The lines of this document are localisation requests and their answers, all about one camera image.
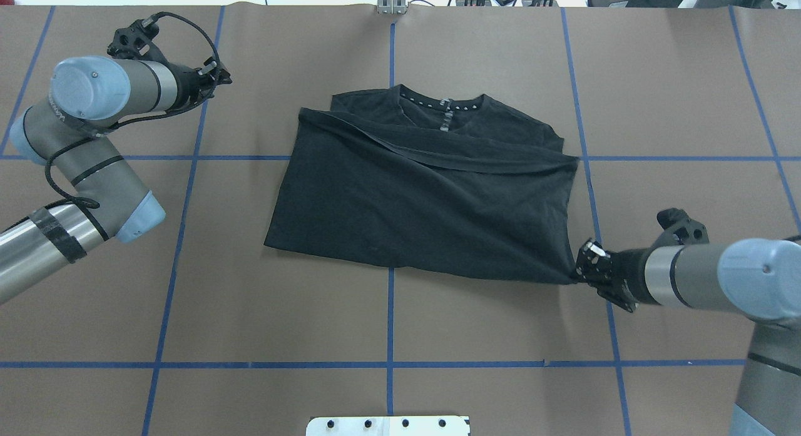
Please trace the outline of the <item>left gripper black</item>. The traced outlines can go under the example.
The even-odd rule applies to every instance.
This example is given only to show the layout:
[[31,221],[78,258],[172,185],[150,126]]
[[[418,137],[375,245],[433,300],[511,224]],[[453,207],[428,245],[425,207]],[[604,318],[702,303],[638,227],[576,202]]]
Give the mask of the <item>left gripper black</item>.
[[191,68],[169,63],[177,85],[177,96],[171,108],[191,108],[213,97],[217,86],[233,83],[231,74],[215,59],[207,59],[203,66]]

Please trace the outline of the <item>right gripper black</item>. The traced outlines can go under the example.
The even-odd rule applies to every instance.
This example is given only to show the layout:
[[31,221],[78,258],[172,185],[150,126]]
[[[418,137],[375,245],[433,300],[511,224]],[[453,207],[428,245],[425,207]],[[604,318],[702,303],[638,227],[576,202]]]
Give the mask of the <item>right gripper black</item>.
[[576,279],[595,288],[599,297],[633,313],[638,305],[648,303],[645,285],[644,248],[609,251],[595,239],[578,248]]

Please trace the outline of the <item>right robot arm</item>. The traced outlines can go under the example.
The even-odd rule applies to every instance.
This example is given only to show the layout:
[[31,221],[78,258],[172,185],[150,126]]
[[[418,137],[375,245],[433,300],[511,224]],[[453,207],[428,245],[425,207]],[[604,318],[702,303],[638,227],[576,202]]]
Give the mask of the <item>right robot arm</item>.
[[800,432],[800,249],[790,240],[673,245],[613,253],[595,240],[576,273],[627,312],[638,305],[735,313],[753,322],[731,435]]

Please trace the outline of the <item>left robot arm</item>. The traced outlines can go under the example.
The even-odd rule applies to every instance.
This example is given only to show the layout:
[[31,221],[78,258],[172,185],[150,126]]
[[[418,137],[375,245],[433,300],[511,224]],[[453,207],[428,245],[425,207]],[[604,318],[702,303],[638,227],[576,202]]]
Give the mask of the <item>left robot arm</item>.
[[9,139],[44,168],[60,199],[2,233],[2,302],[116,238],[129,243],[166,213],[108,135],[124,124],[177,116],[231,84],[223,63],[200,68],[99,55],[59,62],[49,93],[23,112]]

